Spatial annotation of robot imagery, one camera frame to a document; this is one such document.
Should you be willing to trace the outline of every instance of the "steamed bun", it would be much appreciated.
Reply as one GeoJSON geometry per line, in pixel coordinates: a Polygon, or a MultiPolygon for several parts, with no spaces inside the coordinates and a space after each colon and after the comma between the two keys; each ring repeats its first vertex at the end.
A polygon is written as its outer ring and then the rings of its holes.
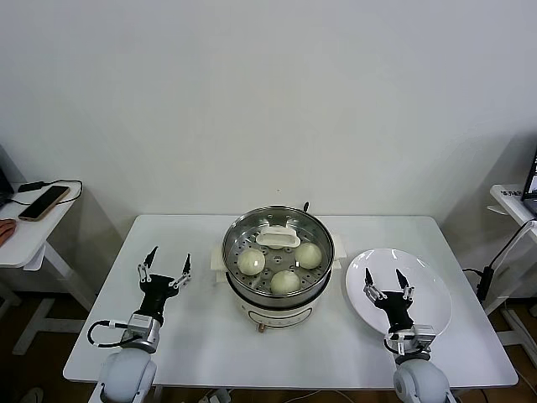
{"type": "Polygon", "coordinates": [[[270,290],[274,294],[289,294],[300,289],[300,278],[289,270],[276,273],[270,281],[270,290]]]}
{"type": "Polygon", "coordinates": [[[239,254],[238,269],[244,275],[256,275],[265,267],[265,256],[257,249],[248,249],[239,254]]]}
{"type": "Polygon", "coordinates": [[[303,269],[314,269],[322,261],[322,252],[314,243],[302,243],[295,252],[296,261],[303,269]]]}

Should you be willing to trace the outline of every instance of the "stainless steel steamer basket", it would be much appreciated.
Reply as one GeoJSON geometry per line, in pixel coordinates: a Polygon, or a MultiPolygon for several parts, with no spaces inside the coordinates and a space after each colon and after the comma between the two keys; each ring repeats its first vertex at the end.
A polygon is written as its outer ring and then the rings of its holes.
{"type": "Polygon", "coordinates": [[[222,245],[227,280],[244,299],[265,309],[284,310],[313,301],[330,279],[334,260],[334,242],[326,227],[307,212],[285,206],[262,207],[239,217],[227,230],[222,245]],[[321,264],[306,270],[295,262],[292,248],[270,249],[256,243],[261,228],[282,226],[293,228],[301,242],[315,243],[322,252],[321,264]],[[258,275],[244,275],[237,267],[237,257],[248,248],[261,250],[265,268],[258,275]],[[281,270],[291,270],[300,278],[301,288],[289,294],[273,294],[270,281],[281,270]]]}

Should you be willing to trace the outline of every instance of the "white plate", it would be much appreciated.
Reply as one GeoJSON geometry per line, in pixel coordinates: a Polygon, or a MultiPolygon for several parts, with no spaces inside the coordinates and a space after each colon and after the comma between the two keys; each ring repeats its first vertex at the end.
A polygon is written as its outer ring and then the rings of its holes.
{"type": "Polygon", "coordinates": [[[399,269],[410,286],[415,287],[409,315],[415,324],[431,325],[436,334],[444,332],[451,320],[451,296],[444,281],[423,260],[397,249],[370,249],[359,254],[349,265],[346,286],[358,315],[378,332],[389,329],[386,313],[378,309],[363,292],[366,268],[380,291],[399,291],[395,274],[399,269]]]}

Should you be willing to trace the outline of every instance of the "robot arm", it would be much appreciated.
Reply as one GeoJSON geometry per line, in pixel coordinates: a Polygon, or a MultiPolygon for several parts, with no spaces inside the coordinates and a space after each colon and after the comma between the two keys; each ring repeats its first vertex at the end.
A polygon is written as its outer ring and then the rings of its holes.
{"type": "Polygon", "coordinates": [[[164,304],[168,298],[177,296],[191,279],[190,255],[177,280],[148,274],[157,248],[138,265],[139,284],[144,297],[142,305],[132,314],[128,323],[98,321],[88,330],[87,337],[91,344],[99,348],[122,348],[120,352],[109,355],[103,363],[90,403],[141,403],[151,388],[157,365],[151,361],[150,354],[157,351],[159,345],[159,332],[164,325],[164,304]],[[96,326],[123,328],[125,331],[117,343],[96,343],[91,337],[96,326]]]}
{"type": "Polygon", "coordinates": [[[430,361],[430,345],[436,337],[432,326],[415,325],[408,309],[414,287],[396,270],[402,291],[380,291],[366,269],[363,291],[369,300],[386,312],[390,328],[384,347],[394,355],[397,369],[394,388],[405,403],[456,403],[444,373],[430,361]]]}

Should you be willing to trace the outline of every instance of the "wooden floor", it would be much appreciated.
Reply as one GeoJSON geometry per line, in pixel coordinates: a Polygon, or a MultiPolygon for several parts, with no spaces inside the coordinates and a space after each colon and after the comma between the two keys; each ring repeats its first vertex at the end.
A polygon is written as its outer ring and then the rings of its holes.
{"type": "MultiPolygon", "coordinates": [[[[40,297],[22,296],[23,305],[12,307],[0,321],[0,403],[17,403],[24,392],[34,386],[44,390],[44,403],[87,402],[93,385],[73,383],[62,376],[65,361],[75,345],[76,335],[59,333],[40,333],[24,356],[11,354],[13,345],[23,331],[30,317],[37,308],[40,297]]],[[[537,319],[529,315],[524,303],[508,304],[515,309],[529,332],[537,338],[537,319]]],[[[51,317],[85,319],[86,312],[70,296],[57,298],[50,313],[51,317]]],[[[508,330],[508,326],[499,312],[494,312],[491,322],[496,330],[508,330]]],[[[514,367],[535,387],[537,369],[529,361],[521,347],[508,347],[507,352],[514,367]]],[[[173,388],[164,389],[163,403],[196,403],[207,390],[173,388]]],[[[287,390],[234,390],[233,403],[284,403],[288,399],[307,395],[308,391],[287,390]]],[[[537,396],[520,379],[512,388],[485,390],[490,403],[536,402],[537,396]]],[[[399,399],[392,391],[346,391],[352,401],[389,403],[399,399]]],[[[343,403],[346,400],[336,392],[323,391],[308,398],[298,400],[300,403],[343,403]]],[[[486,403],[480,390],[472,390],[461,396],[462,403],[486,403]]]]}

